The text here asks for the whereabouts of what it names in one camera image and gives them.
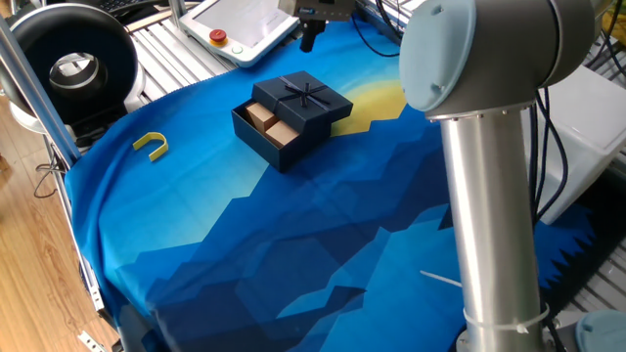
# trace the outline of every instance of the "red emergency stop button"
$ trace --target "red emergency stop button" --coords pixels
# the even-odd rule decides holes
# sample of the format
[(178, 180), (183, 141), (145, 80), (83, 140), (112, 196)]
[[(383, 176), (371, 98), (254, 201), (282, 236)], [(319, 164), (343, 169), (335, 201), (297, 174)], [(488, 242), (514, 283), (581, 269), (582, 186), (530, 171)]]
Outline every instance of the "red emergency stop button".
[(228, 38), (226, 37), (226, 32), (223, 29), (213, 29), (208, 37), (211, 40), (211, 45), (216, 47), (221, 47), (226, 45), (228, 42)]

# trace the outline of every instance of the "black ribbon bow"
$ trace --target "black ribbon bow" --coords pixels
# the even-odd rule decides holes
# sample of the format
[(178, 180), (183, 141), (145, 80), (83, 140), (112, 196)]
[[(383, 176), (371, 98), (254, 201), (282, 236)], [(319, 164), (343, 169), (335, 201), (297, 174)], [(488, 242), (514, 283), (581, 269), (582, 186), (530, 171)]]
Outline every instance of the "black ribbon bow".
[(286, 78), (284, 77), (278, 77), (280, 80), (282, 80), (285, 83), (285, 90), (288, 90), (290, 92), (292, 92), (292, 95), (280, 98), (278, 101), (286, 101), (286, 100), (291, 100), (291, 99), (295, 99), (295, 98), (300, 98), (300, 105), (303, 108), (307, 108), (308, 107), (308, 102), (310, 101), (311, 103), (315, 104), (316, 106), (322, 108), (325, 111), (328, 111), (329, 108), (327, 107), (327, 105), (330, 105), (331, 103), (325, 101), (324, 99), (315, 97), (313, 94), (323, 91), (325, 89), (328, 88), (328, 86), (326, 85), (321, 85), (317, 88), (313, 88), (311, 89), (311, 84), (310, 83), (304, 83), (304, 89), (300, 89), (298, 86), (296, 86), (295, 84), (289, 82)]

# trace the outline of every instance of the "navy gift box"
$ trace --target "navy gift box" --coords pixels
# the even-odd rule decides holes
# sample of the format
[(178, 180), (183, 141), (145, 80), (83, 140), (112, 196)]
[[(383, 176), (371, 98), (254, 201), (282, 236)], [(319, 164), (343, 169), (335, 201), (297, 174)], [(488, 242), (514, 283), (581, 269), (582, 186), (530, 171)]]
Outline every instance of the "navy gift box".
[[(250, 123), (246, 107), (257, 102), (299, 135), (276, 147)], [(347, 117), (352, 103), (305, 71), (254, 84), (252, 99), (232, 111), (235, 134), (280, 172), (331, 136), (333, 122)]]

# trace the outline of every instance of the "blue tablecloth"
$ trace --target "blue tablecloth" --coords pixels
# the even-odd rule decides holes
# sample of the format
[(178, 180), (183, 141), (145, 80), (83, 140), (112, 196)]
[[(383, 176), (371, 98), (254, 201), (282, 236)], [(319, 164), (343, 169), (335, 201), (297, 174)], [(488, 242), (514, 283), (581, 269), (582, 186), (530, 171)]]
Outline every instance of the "blue tablecloth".
[[(299, 70), (354, 111), (280, 174), (234, 135), (230, 110)], [(169, 143), (156, 162), (132, 148), (150, 131)], [(66, 182), (128, 351), (444, 351), (465, 322), (461, 290), (420, 274), (460, 279), (439, 126), (406, 106), (397, 58), (351, 23), (329, 24), (311, 54), (290, 45), (129, 114)], [(543, 286), (593, 236), (586, 211), (538, 228)]]

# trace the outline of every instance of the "yellow u-shaped object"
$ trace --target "yellow u-shaped object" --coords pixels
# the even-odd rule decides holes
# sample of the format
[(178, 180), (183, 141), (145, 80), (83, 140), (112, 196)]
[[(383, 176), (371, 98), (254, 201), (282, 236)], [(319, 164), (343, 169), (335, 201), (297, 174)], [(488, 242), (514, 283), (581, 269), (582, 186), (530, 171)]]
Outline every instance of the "yellow u-shaped object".
[(165, 154), (169, 147), (167, 146), (167, 140), (165, 136), (158, 132), (148, 132), (146, 135), (137, 140), (137, 142), (133, 143), (133, 148), (135, 151), (138, 151), (140, 148), (144, 147), (146, 143), (150, 141), (163, 141), (163, 144), (156, 149), (156, 151), (150, 153), (150, 161), (155, 161), (160, 158), (161, 155)]

